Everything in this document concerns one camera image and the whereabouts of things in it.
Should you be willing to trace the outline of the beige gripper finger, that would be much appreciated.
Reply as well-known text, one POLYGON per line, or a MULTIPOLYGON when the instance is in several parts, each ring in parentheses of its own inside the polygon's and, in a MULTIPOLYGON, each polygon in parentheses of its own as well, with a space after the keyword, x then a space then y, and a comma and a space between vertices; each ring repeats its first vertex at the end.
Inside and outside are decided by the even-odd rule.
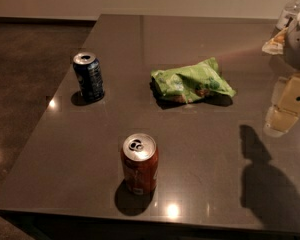
POLYGON ((274 85, 264 132, 271 137, 286 134, 300 119, 300 72, 279 77, 274 85))
POLYGON ((263 46, 262 51, 270 55, 282 55, 284 53, 285 37, 288 28, 280 30, 273 38, 268 40, 263 46))

